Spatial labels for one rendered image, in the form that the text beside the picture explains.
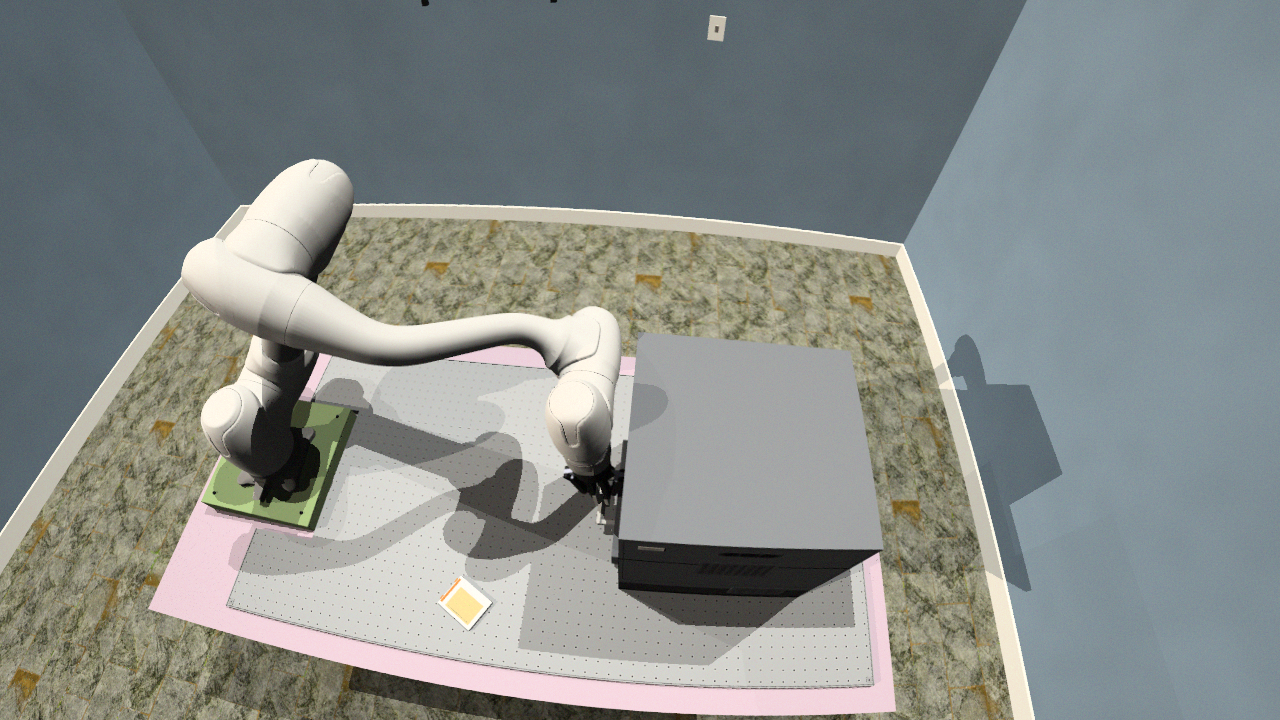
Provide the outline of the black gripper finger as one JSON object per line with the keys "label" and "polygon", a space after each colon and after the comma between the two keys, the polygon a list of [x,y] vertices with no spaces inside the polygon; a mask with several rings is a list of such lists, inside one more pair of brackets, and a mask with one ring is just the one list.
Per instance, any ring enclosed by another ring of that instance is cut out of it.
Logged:
{"label": "black gripper finger", "polygon": [[[612,471],[614,473],[614,480],[613,480],[612,486],[609,486],[608,480],[605,480],[605,482],[604,480],[598,482],[598,486],[600,486],[600,488],[602,488],[602,495],[603,495],[603,498],[604,498],[604,502],[605,502],[605,507],[611,506],[611,495],[616,496],[618,493],[620,486],[622,483],[625,483],[625,469],[620,469],[620,470],[613,470],[612,469]],[[608,498],[608,496],[609,496],[609,498]]]}
{"label": "black gripper finger", "polygon": [[589,483],[585,483],[582,480],[579,480],[579,478],[572,474],[572,471],[570,470],[568,466],[564,466],[564,475],[563,475],[563,478],[567,479],[567,480],[570,480],[582,495],[586,495],[586,493],[593,495],[591,497],[594,500],[594,503],[598,506],[598,503],[599,503],[599,495],[600,493],[599,493],[596,483],[589,484]]}

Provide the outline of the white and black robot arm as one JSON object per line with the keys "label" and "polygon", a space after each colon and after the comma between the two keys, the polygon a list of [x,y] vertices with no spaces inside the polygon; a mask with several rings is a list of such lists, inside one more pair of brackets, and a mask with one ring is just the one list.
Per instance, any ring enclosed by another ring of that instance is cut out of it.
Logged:
{"label": "white and black robot arm", "polygon": [[411,366],[503,345],[534,348],[559,379],[545,419],[570,470],[604,471],[622,354],[614,316],[584,307],[558,320],[503,313],[424,325],[375,322],[316,284],[353,204],[344,170],[300,161],[262,190],[227,240],[205,240],[186,256],[180,279],[195,300],[253,334],[239,379],[211,395],[201,413],[209,443],[242,470],[238,484],[253,486],[260,502],[271,488],[300,488],[316,432],[291,428],[291,418],[319,354]]}

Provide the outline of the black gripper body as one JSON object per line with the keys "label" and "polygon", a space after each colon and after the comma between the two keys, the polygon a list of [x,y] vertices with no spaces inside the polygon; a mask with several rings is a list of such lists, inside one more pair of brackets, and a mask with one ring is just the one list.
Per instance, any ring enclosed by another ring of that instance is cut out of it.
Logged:
{"label": "black gripper body", "polygon": [[575,475],[579,478],[579,480],[582,480],[582,482],[589,483],[589,484],[594,484],[594,483],[598,483],[600,480],[608,480],[612,477],[614,477],[614,473],[612,471],[612,469],[614,470],[614,468],[609,464],[608,468],[605,468],[604,471],[602,471],[600,474],[596,474],[595,477],[580,477],[577,474],[575,474]]}

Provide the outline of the dark grey instrument cabinet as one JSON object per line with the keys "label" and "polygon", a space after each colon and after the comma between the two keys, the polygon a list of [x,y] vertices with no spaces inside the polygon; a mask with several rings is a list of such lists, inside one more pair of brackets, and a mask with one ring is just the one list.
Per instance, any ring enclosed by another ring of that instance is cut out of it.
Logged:
{"label": "dark grey instrument cabinet", "polygon": [[847,350],[637,332],[620,469],[618,589],[799,597],[884,550]]}

